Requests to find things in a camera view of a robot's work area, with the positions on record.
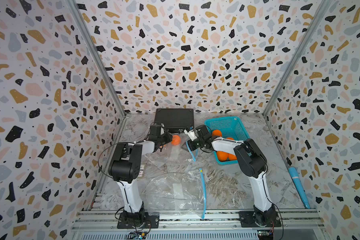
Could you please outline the orange fruit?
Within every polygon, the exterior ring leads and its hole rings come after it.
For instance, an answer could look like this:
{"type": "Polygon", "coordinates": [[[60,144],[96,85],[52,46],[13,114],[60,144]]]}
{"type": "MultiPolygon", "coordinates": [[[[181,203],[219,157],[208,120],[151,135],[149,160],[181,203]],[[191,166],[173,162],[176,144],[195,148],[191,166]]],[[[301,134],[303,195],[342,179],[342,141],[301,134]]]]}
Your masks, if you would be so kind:
{"type": "Polygon", "coordinates": [[[233,155],[233,154],[228,154],[228,159],[229,159],[230,161],[236,161],[236,160],[237,160],[237,157],[236,157],[235,155],[233,155]]]}
{"type": "Polygon", "coordinates": [[[225,162],[229,159],[229,154],[226,152],[222,152],[222,151],[217,151],[217,158],[220,162],[225,162]]]}
{"type": "Polygon", "coordinates": [[[220,130],[213,130],[212,131],[212,136],[214,136],[214,137],[222,137],[223,134],[222,134],[222,132],[220,130]]]}

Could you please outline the clear zip-top bag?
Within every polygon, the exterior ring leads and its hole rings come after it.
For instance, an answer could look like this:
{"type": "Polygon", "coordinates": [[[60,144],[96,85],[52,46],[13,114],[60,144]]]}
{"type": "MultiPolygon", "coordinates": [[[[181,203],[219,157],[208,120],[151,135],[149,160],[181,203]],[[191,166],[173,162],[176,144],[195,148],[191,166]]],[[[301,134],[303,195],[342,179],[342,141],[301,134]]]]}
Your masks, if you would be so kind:
{"type": "Polygon", "coordinates": [[[168,143],[163,146],[160,150],[157,150],[154,153],[147,154],[145,157],[150,163],[160,168],[164,165],[182,165],[191,163],[194,161],[192,154],[189,152],[186,142],[190,139],[185,133],[175,134],[179,135],[182,139],[182,142],[178,146],[173,146],[172,143],[168,143]]]}
{"type": "Polygon", "coordinates": [[[142,195],[150,212],[170,211],[173,216],[195,214],[205,218],[207,191],[202,169],[155,177],[142,195]]]}

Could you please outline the teal plastic basket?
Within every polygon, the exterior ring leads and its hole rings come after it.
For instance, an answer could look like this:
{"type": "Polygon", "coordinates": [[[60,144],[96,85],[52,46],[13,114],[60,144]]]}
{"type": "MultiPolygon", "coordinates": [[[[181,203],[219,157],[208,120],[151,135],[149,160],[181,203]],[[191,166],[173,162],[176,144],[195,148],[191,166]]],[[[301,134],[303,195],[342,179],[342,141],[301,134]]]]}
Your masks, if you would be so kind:
{"type": "Polygon", "coordinates": [[[232,138],[233,141],[246,142],[250,136],[239,117],[221,117],[205,120],[205,125],[210,132],[219,130],[222,137],[232,138]]]}

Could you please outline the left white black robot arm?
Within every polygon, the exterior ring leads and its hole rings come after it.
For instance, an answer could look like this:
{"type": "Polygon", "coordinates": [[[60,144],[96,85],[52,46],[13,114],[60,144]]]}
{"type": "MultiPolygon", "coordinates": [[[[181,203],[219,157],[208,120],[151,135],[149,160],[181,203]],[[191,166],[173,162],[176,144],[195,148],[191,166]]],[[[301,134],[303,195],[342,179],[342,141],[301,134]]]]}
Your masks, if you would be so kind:
{"type": "Polygon", "coordinates": [[[160,122],[151,124],[144,140],[138,142],[119,142],[111,157],[107,177],[117,182],[122,191],[124,207],[118,217],[118,229],[146,227],[152,219],[144,207],[140,196],[137,178],[140,173],[142,156],[162,149],[172,141],[172,135],[160,122]]]}

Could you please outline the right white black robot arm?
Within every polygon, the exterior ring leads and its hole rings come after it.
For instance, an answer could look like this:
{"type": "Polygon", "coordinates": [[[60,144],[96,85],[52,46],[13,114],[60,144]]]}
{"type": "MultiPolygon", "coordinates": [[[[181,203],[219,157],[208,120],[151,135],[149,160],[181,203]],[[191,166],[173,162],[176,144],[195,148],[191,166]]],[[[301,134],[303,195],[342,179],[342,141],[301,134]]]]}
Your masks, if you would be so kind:
{"type": "Polygon", "coordinates": [[[184,133],[190,138],[186,143],[189,151],[205,148],[237,158],[240,170],[249,178],[254,197],[254,210],[239,212],[242,227],[283,226],[279,208],[271,201],[267,186],[267,159],[254,140],[235,141],[213,136],[207,126],[186,129],[184,133]]]}

